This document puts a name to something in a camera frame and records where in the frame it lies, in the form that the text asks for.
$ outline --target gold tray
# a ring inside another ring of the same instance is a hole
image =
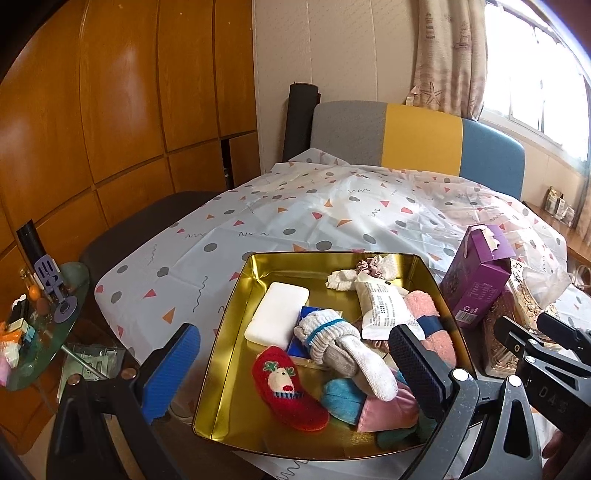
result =
[[[205,438],[254,453],[304,460],[362,459],[399,452],[419,445],[405,439],[389,451],[375,444],[375,433],[357,433],[334,417],[321,432],[294,430],[278,421],[258,395],[251,377],[252,364],[265,347],[248,342],[244,331],[272,282],[310,290],[308,304],[342,310],[354,322],[361,310],[355,291],[326,288],[334,270],[354,268],[370,253],[277,252],[251,255],[228,301],[193,420],[193,430]],[[466,344],[425,263],[416,255],[397,255],[400,278],[394,284],[422,290],[433,298],[443,327],[450,333],[458,366],[474,375]],[[320,398],[330,371],[297,367],[304,388]]]

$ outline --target gray dot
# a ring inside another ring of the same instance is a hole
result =
[[[318,242],[316,244],[316,249],[318,250],[329,250],[332,247],[332,243],[330,243],[328,240],[322,240],[321,242]]]

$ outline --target navy blue band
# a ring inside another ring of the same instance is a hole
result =
[[[441,322],[439,321],[439,317],[435,315],[423,315],[417,319],[417,322],[423,329],[423,332],[425,332],[425,338],[431,336],[439,330],[443,330]]]
[[[335,320],[331,320],[329,322],[323,323],[319,327],[316,327],[314,330],[312,330],[312,333],[308,335],[308,339],[306,340],[306,346],[308,348],[310,348],[310,345],[312,343],[312,340],[314,340],[314,337],[316,335],[318,335],[325,328],[330,327],[331,325],[334,325],[335,323],[345,322],[345,321],[346,320],[343,320],[343,319],[335,319]]]

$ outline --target window sill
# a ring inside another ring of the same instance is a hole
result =
[[[586,162],[573,158],[556,143],[552,142],[552,140],[549,140],[543,134],[536,133],[529,127],[513,122],[496,112],[486,109],[482,111],[478,121],[489,127],[496,128],[497,130],[514,137],[516,140],[534,144],[537,148],[543,150],[548,155],[551,155],[553,158],[581,175],[586,175],[587,173]]]

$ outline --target red sock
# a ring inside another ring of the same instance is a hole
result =
[[[302,388],[295,365],[279,347],[270,346],[257,357],[252,376],[259,394],[283,423],[305,432],[327,426],[328,411]]]

